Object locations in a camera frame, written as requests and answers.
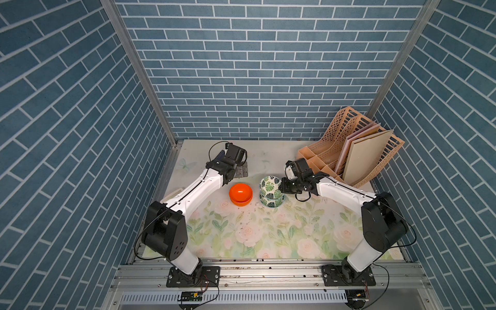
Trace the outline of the orange bowl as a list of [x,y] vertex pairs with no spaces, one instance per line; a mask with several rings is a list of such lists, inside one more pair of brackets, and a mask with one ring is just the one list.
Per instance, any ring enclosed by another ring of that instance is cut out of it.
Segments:
[[252,199],[253,199],[252,197],[248,198],[245,201],[237,201],[237,200],[231,199],[231,202],[238,207],[245,207],[246,205],[248,205],[251,202]]
[[252,188],[245,183],[234,184],[229,190],[230,199],[237,201],[245,201],[250,197],[253,197]]

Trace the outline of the green leaf bowl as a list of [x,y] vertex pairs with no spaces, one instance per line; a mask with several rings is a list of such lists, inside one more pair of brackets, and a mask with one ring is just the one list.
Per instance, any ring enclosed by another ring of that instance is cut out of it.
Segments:
[[285,202],[285,195],[282,195],[280,198],[267,198],[266,196],[260,194],[259,200],[262,205],[269,208],[277,208],[280,207]]
[[261,197],[269,200],[279,199],[282,196],[281,183],[281,179],[276,176],[264,177],[259,184]]

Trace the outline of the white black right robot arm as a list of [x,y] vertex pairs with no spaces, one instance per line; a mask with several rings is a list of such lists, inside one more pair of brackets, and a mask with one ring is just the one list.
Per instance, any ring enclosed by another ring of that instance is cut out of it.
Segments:
[[287,161],[284,172],[280,185],[283,194],[296,196],[308,192],[310,196],[330,198],[360,214],[360,243],[341,263],[340,275],[348,283],[368,270],[411,230],[388,192],[365,192],[339,182],[327,173],[314,173],[303,158]]

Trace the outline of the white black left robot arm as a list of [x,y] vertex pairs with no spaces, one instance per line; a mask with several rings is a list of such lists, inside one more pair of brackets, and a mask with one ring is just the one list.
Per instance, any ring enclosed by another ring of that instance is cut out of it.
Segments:
[[155,201],[147,209],[140,239],[178,271],[199,275],[202,261],[187,249],[187,221],[215,191],[235,178],[236,170],[247,160],[247,151],[225,142],[223,151],[205,165],[188,187],[165,202]]

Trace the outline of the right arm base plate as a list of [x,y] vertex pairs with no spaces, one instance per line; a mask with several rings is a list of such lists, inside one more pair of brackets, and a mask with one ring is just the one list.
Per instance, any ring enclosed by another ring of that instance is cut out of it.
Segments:
[[345,265],[324,265],[321,267],[324,285],[326,287],[366,287],[376,286],[374,275],[371,267],[362,272],[356,272],[351,266]]

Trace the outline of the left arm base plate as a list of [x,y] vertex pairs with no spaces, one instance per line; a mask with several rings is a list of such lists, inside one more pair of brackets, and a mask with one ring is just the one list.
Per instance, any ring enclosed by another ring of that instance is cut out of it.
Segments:
[[180,271],[177,267],[169,270],[167,288],[205,288],[216,286],[220,281],[221,268],[218,266],[197,267],[191,275]]

